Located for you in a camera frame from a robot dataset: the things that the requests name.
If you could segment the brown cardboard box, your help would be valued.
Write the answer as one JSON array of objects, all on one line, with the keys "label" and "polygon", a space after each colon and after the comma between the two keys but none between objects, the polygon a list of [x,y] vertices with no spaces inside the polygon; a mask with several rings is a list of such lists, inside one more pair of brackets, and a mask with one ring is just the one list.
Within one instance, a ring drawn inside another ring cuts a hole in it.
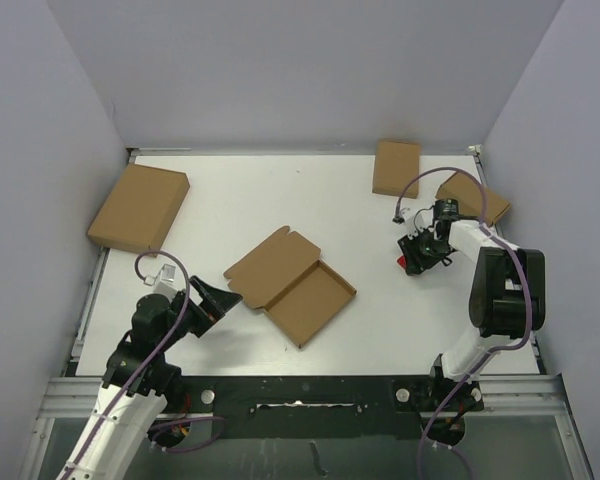
[{"label": "brown cardboard box", "polygon": [[356,296],[357,290],[322,260],[321,249],[283,226],[224,272],[231,291],[263,311],[299,349]]}]

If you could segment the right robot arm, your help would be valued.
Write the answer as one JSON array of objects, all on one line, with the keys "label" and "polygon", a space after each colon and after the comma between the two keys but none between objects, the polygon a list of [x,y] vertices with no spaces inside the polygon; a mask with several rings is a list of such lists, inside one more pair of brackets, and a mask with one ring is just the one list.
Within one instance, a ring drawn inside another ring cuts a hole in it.
[{"label": "right robot arm", "polygon": [[474,264],[468,315],[470,325],[438,355],[424,385],[426,400],[444,409],[474,383],[496,355],[521,348],[546,317],[545,256],[523,249],[490,231],[479,218],[460,212],[456,200],[437,200],[431,223],[413,226],[397,241],[398,264],[408,276],[449,266],[460,253]]}]

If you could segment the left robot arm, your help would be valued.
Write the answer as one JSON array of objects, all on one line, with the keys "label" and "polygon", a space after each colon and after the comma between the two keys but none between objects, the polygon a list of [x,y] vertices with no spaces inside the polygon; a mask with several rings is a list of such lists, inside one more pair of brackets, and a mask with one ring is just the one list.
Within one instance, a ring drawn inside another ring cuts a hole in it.
[{"label": "left robot arm", "polygon": [[197,276],[183,290],[159,283],[141,297],[59,478],[121,479],[144,441],[164,453],[183,452],[195,420],[187,413],[191,397],[182,371],[166,352],[188,334],[201,337],[242,299]]}]

